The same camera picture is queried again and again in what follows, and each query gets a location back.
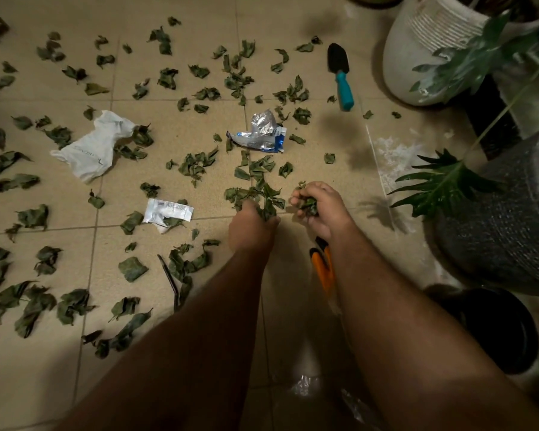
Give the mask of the person's left hand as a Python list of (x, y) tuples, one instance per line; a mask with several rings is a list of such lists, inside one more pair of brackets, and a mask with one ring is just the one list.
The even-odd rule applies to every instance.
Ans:
[(259, 216), (257, 206), (258, 203), (251, 199), (242, 203), (241, 210), (230, 222), (228, 242), (233, 253), (244, 253), (267, 261), (273, 249), (276, 232), (269, 233), (264, 230), (265, 221)]

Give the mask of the person's right hand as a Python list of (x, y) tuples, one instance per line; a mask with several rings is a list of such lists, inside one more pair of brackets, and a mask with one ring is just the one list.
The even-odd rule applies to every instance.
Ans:
[(348, 236), (354, 232), (357, 227), (350, 213), (348, 212), (342, 197), (331, 187), (331, 201), (329, 204), (329, 221), (327, 224), (321, 222), (308, 223), (302, 222), (315, 235), (333, 243), (336, 241), (345, 241)]

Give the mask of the bunch of dry green leaves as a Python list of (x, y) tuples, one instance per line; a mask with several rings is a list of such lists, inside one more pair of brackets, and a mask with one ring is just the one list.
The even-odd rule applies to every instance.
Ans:
[(255, 186), (251, 186), (248, 190), (248, 197), (255, 202), (262, 203), (262, 206), (257, 206), (259, 216), (267, 221), (278, 214), (277, 209), (284, 210), (286, 201), (280, 197), (281, 190), (273, 189), (267, 182)]

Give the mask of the person's right forearm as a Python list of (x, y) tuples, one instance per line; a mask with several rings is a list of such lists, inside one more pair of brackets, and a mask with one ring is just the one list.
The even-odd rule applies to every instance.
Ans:
[(539, 431), (539, 408), (351, 218), (329, 228), (345, 329), (394, 431)]

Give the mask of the person's left forearm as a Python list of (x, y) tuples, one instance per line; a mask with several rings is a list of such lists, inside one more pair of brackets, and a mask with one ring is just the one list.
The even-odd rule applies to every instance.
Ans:
[(236, 250), (53, 431), (238, 431), (269, 250)]

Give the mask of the orange and black pruning shears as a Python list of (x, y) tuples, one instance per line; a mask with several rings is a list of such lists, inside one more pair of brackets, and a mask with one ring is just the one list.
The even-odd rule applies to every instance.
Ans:
[(331, 249), (328, 242), (320, 237), (316, 237), (315, 243), (316, 246), (309, 250), (309, 256), (323, 291), (329, 299), (334, 295), (336, 288)]

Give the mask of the silver and blue foil wrapper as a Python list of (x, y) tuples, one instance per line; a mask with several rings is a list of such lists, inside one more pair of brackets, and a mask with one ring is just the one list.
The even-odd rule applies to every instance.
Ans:
[(250, 131), (240, 131), (234, 134), (226, 132), (227, 138), (235, 144), (266, 153), (283, 152), (286, 135), (287, 129), (276, 122), (270, 109), (252, 116)]

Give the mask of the scattered dry green leaves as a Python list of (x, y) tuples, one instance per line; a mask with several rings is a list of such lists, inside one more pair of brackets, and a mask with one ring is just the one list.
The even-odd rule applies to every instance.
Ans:
[[(207, 103), (204, 103), (204, 102), (196, 102), (196, 103), (192, 103), (191, 100), (188, 101), (188, 97), (181, 97), (182, 98), (182, 101), (183, 103), (181, 105), (178, 106), (177, 104), (177, 110), (173, 111), (173, 113), (176, 113), (178, 112), (180, 115), (179, 116), (183, 116), (182, 114), (185, 114), (187, 113), (187, 108), (189, 107), (192, 107), (194, 106), (194, 104), (197, 104), (199, 107), (201, 107), (202, 110), (205, 110), (205, 113), (202, 112), (201, 114), (208, 114), (208, 104)], [(196, 184), (198, 186), (200, 186), (202, 189), (205, 190), (205, 186), (203, 185), (203, 183), (201, 183), (201, 181), (203, 181), (203, 177), (206, 176), (208, 179), (208, 181), (211, 180), (211, 182), (213, 182), (212, 179), (214, 179), (214, 177), (211, 177), (211, 172), (214, 170), (213, 168), (215, 166), (217, 166), (218, 168), (221, 166), (220, 165), (220, 162), (222, 160), (220, 160), (220, 153), (218, 152), (219, 151), (219, 147), (218, 146), (215, 146), (214, 147), (214, 150), (213, 151), (201, 151), (201, 150), (209, 150), (210, 148), (205, 148), (204, 146), (198, 146), (198, 140), (200, 139), (186, 139), (186, 138), (180, 138), (178, 135), (181, 134), (181, 131), (178, 131), (177, 129), (176, 130), (172, 130), (173, 131), (173, 135), (172, 135), (172, 138), (170, 139), (169, 137), (167, 139), (165, 139), (163, 142), (162, 140), (159, 140), (159, 145), (158, 147), (159, 148), (153, 148), (154, 146), (156, 146), (156, 143), (153, 141), (153, 135), (155, 134), (154, 131), (158, 131), (158, 129), (156, 128), (157, 125), (152, 125), (152, 122), (153, 121), (148, 121), (148, 123), (142, 123), (141, 125), (143, 125), (145, 128), (141, 128), (141, 131), (143, 131), (144, 133), (143, 134), (138, 134), (137, 133), (137, 128), (134, 128), (134, 139), (130, 139), (130, 138), (125, 138), (125, 139), (119, 139), (117, 142), (116, 142), (116, 146), (114, 148), (114, 159), (115, 159), (115, 162), (120, 162), (122, 163), (122, 170), (120, 172), (122, 172), (122, 176), (119, 176), (120, 178), (119, 179), (122, 179), (121, 181), (126, 185), (128, 186), (129, 188), (131, 188), (133, 190), (134, 186), (138, 186), (138, 183), (140, 183), (142, 186), (144, 186), (143, 188), (141, 188), (140, 190), (136, 189), (134, 192), (136, 193), (140, 193), (140, 194), (144, 194), (144, 197), (148, 198), (148, 193), (150, 195), (161, 195), (162, 198), (166, 198), (168, 200), (172, 200), (173, 198), (188, 198), (189, 195), (186, 195), (185, 190), (182, 190), (181, 192), (177, 189), (177, 188), (174, 188), (173, 186), (170, 185), (170, 183), (173, 184), (173, 180), (175, 179), (170, 179), (171, 177), (173, 178), (173, 173), (179, 173), (179, 176), (182, 180), (184, 181), (189, 181), (191, 180), (192, 183), (193, 183), (193, 187), (195, 188), (196, 187)], [(72, 207), (72, 209), (74, 207), (77, 206), (78, 204), (78, 193), (74, 194), (74, 192), (76, 192), (78, 190), (78, 181), (74, 178), (74, 177), (68, 177), (70, 180), (70, 182), (63, 182), (62, 180), (60, 180), (60, 184), (59, 186), (61, 186), (61, 188), (58, 188), (58, 187), (54, 187), (55, 186), (55, 182), (53, 180), (57, 179), (58, 177), (62, 176), (62, 169), (61, 168), (64, 168), (67, 166), (66, 165), (62, 165), (61, 162), (58, 162), (57, 160), (53, 159), (53, 158), (50, 158), (50, 159), (46, 159), (46, 157), (42, 157), (45, 161), (47, 161), (48, 163), (45, 163), (45, 164), (42, 164), (40, 165), (38, 162), (38, 159), (41, 159), (40, 157), (38, 156), (34, 156), (35, 152), (34, 150), (32, 151), (26, 151), (28, 149), (30, 149), (30, 146), (29, 145), (22, 145), (23, 142), (19, 142), (20, 145), (16, 146), (15, 148), (10, 148), (11, 150), (16, 150), (18, 151), (18, 148), (22, 147), (25, 149), (24, 151), (20, 151), (20, 153), (28, 153), (28, 152), (32, 152), (32, 154), (26, 154), (27, 156), (31, 156), (30, 158), (31, 159), (35, 159), (34, 161), (24, 161), (24, 163), (26, 163), (28, 166), (22, 164), (22, 168), (25, 168), (25, 169), (29, 169), (31, 168), (29, 171), (16, 171), (14, 173), (10, 172), (11, 176), (10, 175), (6, 175), (6, 174), (3, 174), (2, 178), (4, 181), (8, 180), (12, 180), (16, 177), (17, 174), (24, 174), (23, 176), (26, 177), (30, 174), (33, 180), (30, 182), (31, 184), (31, 187), (29, 188), (30, 191), (31, 190), (34, 190), (32, 189), (32, 187), (36, 187), (36, 185), (38, 186), (38, 189), (42, 190), (43, 189), (43, 192), (46, 191), (46, 192), (49, 192), (50, 190), (52, 190), (52, 192), (54, 193), (50, 193), (51, 198), (53, 200), (53, 198), (56, 198), (55, 195), (60, 195), (60, 199), (59, 201), (62, 202), (68, 202), (68, 206), (69, 208)], [(151, 149), (153, 148), (152, 151), (154, 151), (155, 153), (152, 153), (152, 157), (150, 157), (150, 160), (148, 159), (148, 148)], [(131, 166), (134, 166), (134, 164), (136, 164), (136, 168), (138, 169), (139, 168), (139, 171), (138, 174), (140, 175), (137, 175), (135, 172), (132, 174), (131, 172), (126, 172), (127, 170), (125, 169), (127, 166), (126, 162), (130, 163)], [(48, 181), (45, 181), (45, 177), (47, 177), (46, 175), (46, 168), (50, 167), (50, 170), (52, 171), (53, 173), (53, 177), (50, 178), (49, 177), (49, 180)], [(162, 185), (161, 183), (160, 184), (156, 184), (156, 183), (159, 183), (159, 181), (155, 181), (155, 180), (159, 180), (158, 179), (158, 174), (159, 172), (158, 171), (164, 171), (162, 172), (163, 173), (167, 173), (166, 176), (169, 175), (169, 177), (166, 179), (169, 181), (169, 183), (167, 181), (164, 181), (164, 183), (168, 183), (166, 185)], [(90, 193), (89, 195), (89, 198), (94, 202), (94, 204), (97, 204), (97, 207), (101, 206), (103, 203), (102, 201), (105, 201), (107, 202), (106, 206), (107, 207), (118, 207), (117, 204), (113, 201), (113, 200), (110, 200), (109, 199), (109, 192), (106, 193), (106, 195), (103, 195), (103, 194), (100, 194), (100, 193)], [(9, 242), (9, 246), (8, 248), (6, 248), (7, 250), (10, 250), (13, 248), (13, 246), (15, 245), (15, 240), (16, 240), (16, 237), (15, 236), (11, 236), (12, 235), (12, 231), (14, 231), (14, 235), (20, 230), (20, 229), (25, 229), (24, 227), (24, 224), (21, 224), (19, 223), (19, 221), (14, 224), (14, 229), (10, 230), (8, 234), (7, 232), (4, 232), (5, 235), (7, 235), (6, 237), (3, 238), (3, 240), (8, 240)], [(43, 226), (39, 225), (37, 227), (34, 228), (34, 230), (36, 229), (43, 229)], [(31, 233), (30, 231), (28, 230), (32, 230), (32, 229), (26, 229), (27, 231), (24, 231), (23, 233)], [(30, 234), (28, 234), (26, 237), (24, 237), (25, 240), (28, 240), (30, 237)], [(5, 279), (7, 279), (7, 269), (10, 268), (10, 267), (13, 267), (13, 265), (15, 265), (15, 261), (20, 261), (20, 263), (22, 262), (22, 255), (24, 255), (25, 257), (28, 256), (27, 258), (30, 257), (30, 253), (29, 252), (22, 252), (20, 251), (19, 253), (16, 253), (16, 254), (11, 254), (11, 253), (8, 253), (7, 250), (0, 250), (0, 259), (2, 259), (0, 261), (0, 269), (4, 269), (4, 271), (1, 271), (0, 270), (0, 280), (2, 281), (2, 283), (0, 283), (0, 287), (2, 289), (5, 289), (6, 288), (6, 284), (4, 282)], [(4, 307), (3, 304), (0, 304), (0, 326), (1, 326), (1, 323), (3, 322), (3, 318), (4, 318), (4, 314), (7, 312), (11, 312), (10, 313), (10, 316), (13, 317), (13, 313), (12, 313), (12, 310), (11, 309), (7, 309)], [(29, 355), (29, 348), (31, 349), (31, 347), (29, 346), (28, 348), (28, 351), (22, 351), (22, 348), (17, 346), (17, 347), (6, 347), (6, 337), (7, 336), (2, 336), (0, 335), (0, 354), (2, 352), (4, 352), (4, 355), (5, 357), (9, 357), (9, 359), (12, 359), (10, 360), (11, 362), (13, 362), (14, 364), (18, 365), (18, 364), (29, 364), (31, 362), (31, 360), (29, 359), (30, 355)], [(8, 366), (12, 366), (13, 368), (15, 367), (14, 364), (8, 364), (6, 365), (6, 358), (3, 358), (0, 356), (0, 366), (4, 367), (4, 369), (8, 368), (10, 369)]]

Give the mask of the small white printed wrapper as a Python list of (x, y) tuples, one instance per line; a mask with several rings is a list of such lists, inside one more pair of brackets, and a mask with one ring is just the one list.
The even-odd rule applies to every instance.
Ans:
[(163, 201), (156, 198), (148, 199), (143, 224), (152, 224), (160, 234), (167, 233), (179, 225), (185, 226), (192, 220), (194, 208), (182, 199), (179, 202)]

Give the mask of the thin dark twig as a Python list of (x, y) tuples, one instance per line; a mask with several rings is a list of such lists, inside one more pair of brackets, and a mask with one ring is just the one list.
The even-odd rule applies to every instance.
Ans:
[(162, 266), (162, 269), (165, 273), (165, 276), (167, 278), (167, 281), (169, 282), (171, 288), (172, 288), (172, 291), (173, 291), (173, 295), (174, 295), (174, 300), (173, 300), (173, 311), (174, 312), (177, 312), (179, 310), (179, 304), (180, 304), (180, 291), (179, 291), (179, 287), (177, 285), (177, 283), (175, 282), (175, 279), (171, 273), (171, 271), (169, 270), (165, 260), (163, 259), (163, 257), (160, 255), (160, 254), (157, 254), (157, 257), (158, 257), (158, 260)]

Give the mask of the green split-leaf plant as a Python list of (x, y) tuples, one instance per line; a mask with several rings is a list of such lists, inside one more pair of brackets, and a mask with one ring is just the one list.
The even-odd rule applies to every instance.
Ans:
[(417, 180), (418, 183), (393, 191), (411, 191), (413, 194), (393, 203), (392, 208), (410, 205), (412, 217), (429, 219), (439, 212), (451, 215), (462, 200), (475, 201), (478, 192), (490, 194), (504, 190), (503, 183), (486, 179), (470, 170), (466, 159), (469, 152), (475, 149), (539, 77), (539, 26), (533, 31), (502, 42), (502, 32), (509, 23), (510, 14), (510, 10), (506, 10), (489, 18), (484, 23), (481, 34), (470, 38), (464, 48), (436, 49), (432, 56), (441, 59), (442, 63), (420, 64), (412, 69), (424, 74), (424, 77), (411, 86), (410, 92), (420, 93), (421, 102), (440, 96), (441, 102), (447, 103), (466, 90), (469, 90), (471, 95), (475, 94), (487, 75), (517, 64), (525, 56), (533, 56), (533, 61), (537, 64), (524, 85), (481, 132), (461, 159), (447, 149), (436, 151), (435, 158), (419, 156), (425, 162), (424, 165), (412, 166), (417, 172), (404, 174), (396, 179), (396, 182)]

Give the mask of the clear plastic bag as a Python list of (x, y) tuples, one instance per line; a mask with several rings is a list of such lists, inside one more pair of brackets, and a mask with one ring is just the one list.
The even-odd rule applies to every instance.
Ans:
[(266, 320), (277, 408), (292, 431), (389, 431), (360, 375), (339, 316), (309, 264), (272, 286)]

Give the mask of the white ribbed plant pot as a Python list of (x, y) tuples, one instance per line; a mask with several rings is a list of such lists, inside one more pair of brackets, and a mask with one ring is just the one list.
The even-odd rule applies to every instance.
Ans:
[(416, 107), (476, 93), (490, 73), (539, 50), (533, 0), (404, 0), (387, 36), (389, 92)]

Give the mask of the crumpled white plastic bag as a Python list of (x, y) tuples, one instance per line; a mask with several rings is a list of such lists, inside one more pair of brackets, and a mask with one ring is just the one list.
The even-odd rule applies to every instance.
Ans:
[(103, 175), (113, 165), (117, 141), (133, 135), (137, 125), (111, 111), (104, 110), (93, 121), (94, 129), (79, 140), (50, 155), (69, 165), (81, 182), (89, 183)]

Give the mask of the grey woven plant pot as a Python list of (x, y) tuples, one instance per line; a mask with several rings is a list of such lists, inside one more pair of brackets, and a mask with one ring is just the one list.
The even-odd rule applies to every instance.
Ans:
[(434, 222), (436, 244), (464, 275), (539, 296), (539, 131), (482, 167), (503, 183)]

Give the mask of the black round plant pot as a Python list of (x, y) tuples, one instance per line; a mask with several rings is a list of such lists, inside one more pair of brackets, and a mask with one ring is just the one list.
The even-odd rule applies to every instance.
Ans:
[(453, 316), (506, 375), (528, 371), (539, 355), (539, 333), (525, 305), (499, 288), (433, 284), (424, 293)]

